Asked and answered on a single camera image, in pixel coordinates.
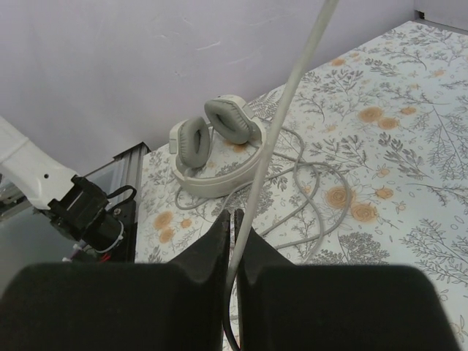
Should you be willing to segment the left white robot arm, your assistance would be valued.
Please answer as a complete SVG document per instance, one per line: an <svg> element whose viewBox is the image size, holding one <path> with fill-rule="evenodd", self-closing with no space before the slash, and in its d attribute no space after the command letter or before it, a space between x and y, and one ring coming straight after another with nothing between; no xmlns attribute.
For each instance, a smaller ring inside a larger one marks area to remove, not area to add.
<svg viewBox="0 0 468 351"><path fill-rule="evenodd" d="M60 234L75 242L68 262L134 261L133 186L104 192L47 155L6 119L1 120L1 174Z"/></svg>

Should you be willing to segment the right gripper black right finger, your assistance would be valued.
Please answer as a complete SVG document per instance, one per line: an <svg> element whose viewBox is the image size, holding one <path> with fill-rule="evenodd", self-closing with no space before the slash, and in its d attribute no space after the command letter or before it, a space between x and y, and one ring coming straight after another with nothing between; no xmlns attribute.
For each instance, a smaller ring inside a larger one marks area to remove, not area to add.
<svg viewBox="0 0 468 351"><path fill-rule="evenodd" d="M434 285L405 265L296 265L250 232L242 350L457 350Z"/></svg>

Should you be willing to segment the floral table mat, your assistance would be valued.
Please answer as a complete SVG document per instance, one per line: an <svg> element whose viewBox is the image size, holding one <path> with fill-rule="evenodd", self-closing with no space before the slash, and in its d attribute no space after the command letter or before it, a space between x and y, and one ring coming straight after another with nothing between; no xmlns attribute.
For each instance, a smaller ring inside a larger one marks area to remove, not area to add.
<svg viewBox="0 0 468 351"><path fill-rule="evenodd" d="M414 266L467 348L467 36L408 22L306 73L255 228L303 264Z"/></svg>

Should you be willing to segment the aluminium frame rail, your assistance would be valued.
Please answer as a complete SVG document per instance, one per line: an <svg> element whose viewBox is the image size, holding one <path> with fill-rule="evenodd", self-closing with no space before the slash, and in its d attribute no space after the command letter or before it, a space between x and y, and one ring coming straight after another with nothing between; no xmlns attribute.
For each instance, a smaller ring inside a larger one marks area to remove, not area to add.
<svg viewBox="0 0 468 351"><path fill-rule="evenodd" d="M124 185L138 189L143 157L149 151L150 149L145 143L140 143L115 156L112 161L86 174L85 177L108 194ZM19 188L4 175L1 175L1 222L30 207L30 202Z"/></svg>

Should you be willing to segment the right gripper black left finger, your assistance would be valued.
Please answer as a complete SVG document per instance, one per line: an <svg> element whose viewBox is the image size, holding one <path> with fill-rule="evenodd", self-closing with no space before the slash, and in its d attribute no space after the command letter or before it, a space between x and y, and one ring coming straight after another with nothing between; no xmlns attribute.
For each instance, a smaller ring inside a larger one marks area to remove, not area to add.
<svg viewBox="0 0 468 351"><path fill-rule="evenodd" d="M229 214L167 263L54 263L1 297L3 350L220 350Z"/></svg>

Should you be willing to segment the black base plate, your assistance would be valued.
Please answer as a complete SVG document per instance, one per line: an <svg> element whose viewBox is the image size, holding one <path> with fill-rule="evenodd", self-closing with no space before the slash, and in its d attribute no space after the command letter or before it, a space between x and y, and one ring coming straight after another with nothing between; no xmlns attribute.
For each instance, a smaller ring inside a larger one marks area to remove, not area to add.
<svg viewBox="0 0 468 351"><path fill-rule="evenodd" d="M123 238L110 251L98 253L88 244L74 245L69 257L64 257L66 263L133 263L135 261L136 245L136 201L120 205L114 210L113 216L122 223Z"/></svg>

